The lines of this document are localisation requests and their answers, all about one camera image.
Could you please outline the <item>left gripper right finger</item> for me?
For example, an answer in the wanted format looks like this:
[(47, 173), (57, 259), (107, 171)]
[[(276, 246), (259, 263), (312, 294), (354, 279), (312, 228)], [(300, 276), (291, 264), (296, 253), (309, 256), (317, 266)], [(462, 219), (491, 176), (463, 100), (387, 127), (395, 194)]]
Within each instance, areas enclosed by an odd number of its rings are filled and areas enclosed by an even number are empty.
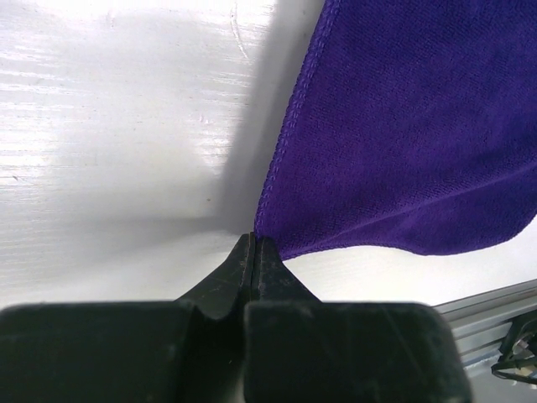
[(469, 402), (451, 329), (416, 303), (322, 302), (257, 241), (244, 311), (248, 402)]

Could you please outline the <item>aluminium rail frame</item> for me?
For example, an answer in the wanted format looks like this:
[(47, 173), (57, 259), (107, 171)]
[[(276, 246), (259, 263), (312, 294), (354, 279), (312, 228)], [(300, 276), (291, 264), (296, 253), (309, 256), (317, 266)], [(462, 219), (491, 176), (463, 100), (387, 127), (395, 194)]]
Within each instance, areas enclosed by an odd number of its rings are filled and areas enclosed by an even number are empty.
[(536, 313), (530, 280), (435, 308), (450, 324), (476, 402), (535, 402), (536, 387), (494, 376), (491, 367), (513, 320)]

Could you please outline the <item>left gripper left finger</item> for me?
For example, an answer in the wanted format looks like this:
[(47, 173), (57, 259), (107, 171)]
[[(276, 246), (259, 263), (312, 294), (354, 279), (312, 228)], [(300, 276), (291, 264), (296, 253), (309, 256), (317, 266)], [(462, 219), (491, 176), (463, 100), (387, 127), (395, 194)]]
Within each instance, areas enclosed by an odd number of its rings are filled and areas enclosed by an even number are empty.
[(255, 246), (253, 235), (242, 235), (175, 300), (2, 309), (2, 401), (241, 401), (242, 312)]

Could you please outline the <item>purple towel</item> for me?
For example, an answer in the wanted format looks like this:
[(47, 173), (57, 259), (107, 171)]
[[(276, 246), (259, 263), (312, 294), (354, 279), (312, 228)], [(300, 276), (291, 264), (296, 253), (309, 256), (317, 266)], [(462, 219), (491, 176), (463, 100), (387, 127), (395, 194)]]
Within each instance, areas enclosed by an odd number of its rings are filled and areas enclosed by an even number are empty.
[(536, 215), (536, 4), (328, 1), (254, 231), (285, 259), (503, 243)]

